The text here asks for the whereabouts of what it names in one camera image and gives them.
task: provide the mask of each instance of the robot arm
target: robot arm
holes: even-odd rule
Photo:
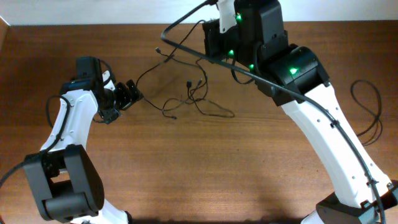
[[[30,188],[45,220],[131,224],[128,212],[105,200],[102,181],[85,149],[90,124],[97,112],[109,124],[118,118],[120,110],[126,110],[142,95],[132,80],[128,81],[127,89],[122,83],[114,86],[114,78],[108,71],[101,77],[100,61],[96,58],[80,58],[77,65],[82,75],[63,86],[57,120],[40,151],[53,144],[69,109],[59,142],[48,153],[26,158],[24,169]],[[53,182],[52,178],[62,172],[68,172],[70,180]]]
[[[317,56],[306,47],[289,45],[278,0],[235,0],[237,25],[226,32],[218,30],[228,18],[224,16],[226,10],[220,9],[222,2],[208,0],[202,5],[215,2],[220,19],[203,24],[205,55],[166,38],[168,31],[201,6],[166,28],[162,40],[254,78],[257,88],[281,106],[304,132],[325,166],[335,193],[320,202],[303,224],[375,223],[382,207],[397,205],[397,182],[392,182],[362,147]],[[233,58],[252,73],[222,62],[224,58]]]

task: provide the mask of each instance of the cable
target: cable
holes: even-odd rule
[[[205,22],[205,21],[204,21],[204,20],[198,21],[198,22],[190,29],[190,31],[189,31],[188,34],[183,38],[183,40],[180,42],[180,44],[184,43],[184,42],[188,39],[188,37],[190,36],[190,34],[195,30],[196,26],[199,25],[201,22]],[[198,111],[199,111],[201,114],[203,114],[203,115],[207,115],[207,116],[219,116],[219,117],[222,117],[222,118],[233,118],[233,117],[235,117],[235,114],[234,114],[231,110],[228,110],[228,109],[226,109],[226,108],[223,108],[222,106],[218,105],[217,103],[205,99],[206,96],[207,96],[207,94],[208,94],[208,90],[209,90],[209,88],[208,88],[208,77],[207,77],[206,71],[205,71],[205,70],[203,69],[203,67],[199,64],[199,61],[201,60],[201,58],[199,58],[199,59],[195,62],[195,65],[194,65],[194,64],[191,64],[191,63],[183,62],[183,61],[181,61],[181,60],[177,60],[177,59],[174,57],[174,52],[175,52],[177,49],[178,49],[177,47],[174,48],[173,51],[171,52],[171,54],[170,54],[170,55],[167,55],[167,54],[163,54],[163,53],[161,52],[161,50],[157,47],[157,48],[155,49],[156,52],[157,52],[158,54],[164,56],[164,57],[167,57],[167,58],[166,58],[163,62],[158,63],[157,65],[153,66],[152,68],[150,68],[150,69],[148,69],[147,71],[145,71],[142,75],[140,75],[140,77],[137,79],[136,85],[138,86],[139,80],[141,80],[141,78],[142,78],[144,75],[146,75],[146,74],[147,74],[148,72],[150,72],[150,71],[153,71],[154,69],[156,69],[158,66],[162,65],[163,63],[167,63],[169,60],[173,60],[173,61],[175,61],[175,62],[177,62],[177,63],[181,63],[182,65],[187,65],[187,66],[199,68],[199,69],[202,71],[202,73],[203,73],[203,77],[204,77],[204,79],[205,79],[205,82],[204,82],[202,85],[198,85],[198,86],[196,86],[195,88],[192,88],[191,90],[188,89],[188,98],[187,98],[186,100],[181,100],[181,99],[177,99],[177,98],[169,98],[169,99],[164,103],[163,107],[161,107],[161,108],[158,107],[158,106],[156,106],[155,104],[153,104],[153,103],[152,103],[150,100],[148,100],[146,97],[143,97],[143,100],[145,100],[146,102],[148,102],[148,103],[149,103],[151,106],[153,106],[155,109],[161,111],[162,114],[163,114],[163,116],[165,116],[166,118],[177,119],[177,117],[175,117],[175,116],[166,115],[165,112],[172,111],[172,110],[176,110],[176,109],[178,109],[179,107],[181,107],[182,105],[192,105],[192,104],[195,104],[195,106],[197,107]],[[194,99],[194,98],[193,98],[194,93],[195,93],[197,90],[203,88],[204,86],[206,86],[206,92],[205,92],[205,94],[203,95],[203,97]],[[169,103],[169,102],[171,102],[171,101],[173,101],[173,100],[179,101],[180,104],[178,104],[177,106],[174,106],[173,108],[168,108],[168,109],[166,109],[165,107],[166,107],[167,103]],[[225,110],[225,111],[227,111],[228,113],[231,113],[232,115],[231,115],[231,116],[225,116],[225,115],[222,115],[222,114],[206,114],[206,113],[202,112],[202,110],[198,107],[197,102],[199,102],[199,101],[208,101],[209,103],[216,105],[218,108],[220,108],[220,109],[222,109],[222,110]]]
[[[112,68],[111,68],[104,60],[101,60],[101,59],[99,59],[99,58],[97,58],[97,59],[98,59],[101,63],[103,63],[103,64],[105,65],[105,67],[109,70],[109,78],[103,82],[103,83],[104,83],[104,86],[105,86],[106,84],[108,84],[108,83],[111,81],[111,77],[114,77],[114,74],[113,74],[113,72],[112,72]]]
[[[234,58],[234,60],[232,61],[232,65],[235,66],[235,63],[236,63],[236,59]],[[235,70],[231,69],[231,73],[232,73],[232,77],[234,78],[234,80],[235,80],[237,83],[241,84],[241,85],[247,85],[247,84],[250,84],[251,82],[254,81],[254,79],[251,78],[251,79],[249,79],[247,82],[244,82],[244,83],[243,83],[243,82],[240,82],[240,81],[238,80],[236,74],[235,74]]]
[[[191,35],[191,33],[193,32],[193,30],[196,28],[196,26],[199,25],[199,23],[201,23],[201,22],[206,22],[206,21],[203,20],[203,19],[201,19],[201,20],[199,20],[195,25],[193,25],[193,27],[192,27],[191,30],[188,32],[188,34],[184,37],[184,39],[181,40],[180,44],[183,44],[183,43],[186,41],[186,39]],[[161,55],[163,55],[163,56],[167,56],[167,59],[166,59],[164,62],[158,63],[157,65],[153,66],[152,68],[150,68],[150,69],[148,69],[146,72],[144,72],[144,73],[137,79],[136,86],[138,87],[138,82],[139,82],[139,80],[140,80],[145,74],[147,74],[148,72],[150,72],[150,71],[152,71],[153,69],[157,68],[159,65],[168,62],[168,61],[170,60],[170,57],[173,57],[172,55],[174,54],[174,52],[175,52],[177,49],[178,49],[178,47],[174,48],[174,50],[170,53],[170,55],[166,55],[166,54],[162,54],[162,53],[160,52],[160,49],[159,49],[159,48],[156,48],[156,52],[158,52],[159,54],[161,54]]]
[[[8,172],[6,172],[6,173],[3,175],[3,177],[1,177],[1,180],[0,180],[0,189],[1,189],[2,185],[6,182],[6,180],[7,180],[13,173],[15,173],[15,171],[19,170],[19,169],[22,168],[24,165],[28,164],[30,161],[32,161],[32,160],[34,160],[34,159],[37,159],[38,157],[42,157],[42,156],[46,155],[46,154],[47,154],[52,148],[54,148],[54,146],[56,146],[57,143],[61,140],[61,136],[62,136],[63,130],[65,129],[65,126],[66,126],[66,124],[67,124],[67,119],[68,119],[68,116],[69,116],[69,112],[70,112],[71,105],[70,105],[69,101],[68,101],[65,97],[63,97],[63,96],[50,96],[50,97],[48,98],[48,100],[47,100],[46,107],[45,107],[45,113],[46,113],[46,115],[47,115],[47,118],[50,117],[50,116],[49,116],[49,107],[48,107],[48,105],[50,104],[50,100],[53,99],[53,98],[61,98],[61,99],[63,99],[63,100],[67,103],[67,111],[65,112],[65,117],[63,118],[60,131],[59,131],[58,134],[55,136],[54,142],[53,142],[48,148],[46,148],[46,149],[44,149],[44,150],[41,150],[41,151],[39,152],[38,155],[33,156],[33,157],[31,157],[30,159],[27,159],[27,160],[25,160],[25,161],[19,163],[18,165],[14,166],[12,169],[10,169]]]
[[[373,111],[371,111],[369,108],[365,107],[362,103],[360,103],[358,101],[358,99],[356,98],[355,94],[354,94],[354,87],[359,84],[359,83],[365,83],[369,86],[372,87],[372,89],[374,90],[376,97],[377,97],[377,113],[374,113]],[[357,103],[360,107],[362,107],[364,110],[366,110],[369,114],[371,114],[373,116],[373,122],[372,124],[366,128],[364,131],[360,132],[359,134],[357,134],[358,137],[368,133],[370,130],[372,130],[372,128],[376,125],[376,129],[373,133],[373,135],[364,143],[362,143],[363,146],[370,146],[371,144],[375,143],[377,140],[379,140],[382,132],[383,132],[383,123],[380,120],[380,116],[381,116],[381,112],[382,112],[382,103],[381,103],[381,96],[380,96],[380,92],[377,89],[377,87],[375,85],[373,85],[371,82],[367,81],[367,80],[356,80],[355,82],[353,82],[353,84],[351,84],[351,88],[350,88],[350,92],[351,92],[351,96],[353,97],[355,103]]]
[[[379,192],[377,191],[377,188],[376,188],[376,181],[373,179],[373,177],[372,177],[372,175],[371,175],[371,173],[370,173],[370,171],[369,171],[368,166],[366,165],[364,159],[362,158],[361,154],[359,153],[359,151],[357,150],[357,148],[355,147],[355,145],[353,144],[353,142],[351,141],[351,139],[350,139],[350,138],[348,137],[348,135],[345,133],[344,129],[340,126],[340,123],[339,123],[337,120],[334,119],[334,117],[329,113],[329,111],[327,111],[326,109],[324,109],[324,107],[322,107],[322,106],[319,105],[316,101],[312,100],[312,99],[309,98],[309,97],[306,97],[306,96],[304,96],[304,95],[302,95],[302,94],[300,94],[300,93],[296,93],[296,92],[294,92],[294,91],[292,91],[292,90],[289,90],[289,89],[287,89],[287,88],[285,88],[285,87],[283,87],[283,86],[280,86],[280,85],[278,85],[278,84],[276,84],[276,83],[274,83],[274,82],[271,82],[271,81],[269,81],[269,80],[266,80],[266,79],[264,79],[264,78],[262,78],[262,77],[260,77],[260,76],[255,75],[255,74],[252,74],[251,72],[249,72],[249,71],[247,71],[247,70],[245,70],[245,69],[242,69],[242,68],[239,68],[239,67],[235,67],[234,65],[230,65],[230,64],[225,63],[225,62],[223,62],[223,61],[219,61],[219,60],[217,60],[217,59],[215,59],[215,58],[207,57],[206,55],[204,55],[204,54],[202,54],[202,53],[200,53],[200,52],[197,52],[196,50],[193,50],[193,49],[188,48],[188,47],[186,47],[186,46],[184,46],[184,45],[175,43],[175,42],[173,42],[173,41],[171,41],[171,40],[169,40],[169,39],[166,38],[167,33],[168,33],[170,30],[172,30],[175,26],[177,26],[178,24],[180,24],[182,21],[184,21],[186,18],[188,18],[189,16],[191,16],[191,15],[192,15],[193,13],[195,13],[197,10],[201,9],[203,6],[206,6],[206,5],[211,4],[211,3],[213,3],[212,0],[207,0],[207,1],[203,2],[203,3],[201,3],[201,4],[200,4],[199,6],[197,6],[196,8],[192,9],[192,10],[191,10],[190,12],[188,12],[186,15],[184,15],[183,17],[181,17],[179,20],[177,20],[177,21],[175,21],[173,24],[169,25],[169,26],[163,31],[163,33],[162,33],[162,35],[160,36],[160,38],[161,38],[165,43],[170,44],[171,46],[174,46],[174,47],[178,47],[179,49],[184,50],[184,51],[186,51],[186,52],[188,52],[188,53],[190,53],[190,54],[192,54],[192,55],[194,55],[194,56],[197,56],[197,57],[203,58],[203,59],[205,59],[205,60],[208,60],[208,61],[211,62],[211,63],[215,63],[215,64],[218,64],[218,65],[224,66],[224,67],[226,67],[226,68],[228,68],[228,69],[233,69],[233,70],[235,70],[235,71],[237,71],[237,72],[243,73],[243,74],[245,74],[245,75],[247,75],[247,76],[249,76],[249,77],[255,79],[255,81],[257,81],[257,82],[262,82],[262,83],[265,83],[266,85],[273,86],[274,88],[276,88],[276,89],[278,89],[278,90],[280,90],[280,91],[286,92],[286,93],[288,93],[288,94],[290,94],[290,95],[292,95],[292,96],[294,96],[294,97],[296,97],[296,98],[298,98],[298,99],[307,101],[307,102],[309,102],[310,104],[312,104],[314,107],[316,107],[316,109],[318,109],[319,111],[321,111],[321,112],[331,121],[332,127],[336,127],[336,128],[337,128],[337,130],[340,132],[340,134],[342,135],[342,137],[345,139],[345,141],[347,142],[347,144],[350,146],[351,150],[352,150],[353,153],[355,154],[356,158],[358,159],[358,162],[361,164],[361,167],[363,168],[363,170],[364,170],[364,172],[365,172],[365,176],[368,178],[369,184],[371,185],[373,194],[374,194],[375,197],[376,197],[377,206],[378,206],[378,208],[379,208],[379,212],[380,212],[380,216],[381,216],[381,223],[382,223],[382,224],[385,224],[385,223],[386,223],[386,215],[385,215],[385,213],[384,213],[384,209],[383,209],[383,205],[382,205],[382,202],[381,202],[381,198],[380,198]]]
[[[104,123],[105,123],[104,120],[102,120],[102,121],[97,121],[97,120],[95,120],[94,118],[93,118],[93,121],[94,121],[95,123],[98,123],[98,124],[104,124]]]

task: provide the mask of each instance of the wood grain surface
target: wood grain surface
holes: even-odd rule
[[[0,55],[0,175],[47,140],[51,129],[45,102],[76,74],[77,57],[99,57],[112,66],[118,81],[136,80],[164,59],[155,47],[171,51],[160,41],[165,27],[11,27]],[[170,38],[182,39],[190,27],[177,27]],[[380,89],[384,132],[366,149],[391,179],[398,179],[398,22],[288,22],[285,28],[291,43],[311,48],[323,62],[357,133],[372,117],[351,99],[351,83],[366,79]],[[186,44],[204,51],[201,28]],[[333,186],[303,133],[255,84],[238,85],[230,71],[201,64],[209,76],[208,99],[236,117],[202,116],[194,106],[183,106],[171,113],[178,117],[172,120],[140,101],[110,125],[93,123],[87,152],[106,198],[135,218],[160,220],[271,220],[309,214]],[[186,81],[200,78],[197,69],[169,62],[148,73],[139,88],[162,106],[167,98],[185,98]],[[358,86],[357,92],[360,101],[376,109],[370,88]],[[200,106],[218,112],[205,102]],[[57,102],[50,112],[55,119]],[[0,215],[7,224],[46,223],[23,171],[1,189]],[[398,222],[398,208],[387,211],[387,222]]]
[[[0,17],[0,52],[1,52],[1,47],[4,43],[4,39],[6,38],[7,30],[8,30],[8,25]]]

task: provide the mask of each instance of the wooden table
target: wooden table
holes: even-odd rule
[[[37,152],[48,138],[46,99],[76,74],[77,57],[102,58],[119,81],[136,80],[164,59],[156,46],[170,52],[159,38],[165,27],[11,27],[0,55],[0,174]],[[180,40],[190,27],[179,26],[170,37]],[[372,117],[354,104],[351,83],[367,79],[380,89],[384,132],[367,150],[391,179],[398,179],[398,22],[288,22],[285,28],[290,42],[319,56],[356,132]],[[204,51],[201,28],[186,44]],[[183,52],[177,57],[195,61]],[[135,218],[217,222],[309,214],[333,186],[303,133],[254,84],[238,85],[228,70],[201,64],[209,76],[208,99],[236,117],[202,116],[194,106],[183,106],[172,120],[140,101],[110,125],[93,123],[87,152],[106,198]],[[197,69],[170,62],[144,77],[139,87],[162,106],[167,98],[185,98],[186,81],[200,78]],[[358,98],[375,109],[368,87],[358,88]],[[206,103],[200,106],[216,112]],[[54,102],[53,119],[57,111]],[[7,224],[45,223],[23,171],[1,189],[0,214]],[[387,221],[398,222],[398,209],[387,211]]]

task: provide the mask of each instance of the white wall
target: white wall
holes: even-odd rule
[[[171,23],[204,0],[0,0],[11,25]],[[398,19],[398,0],[279,0],[285,21]],[[218,18],[205,7],[186,22]]]

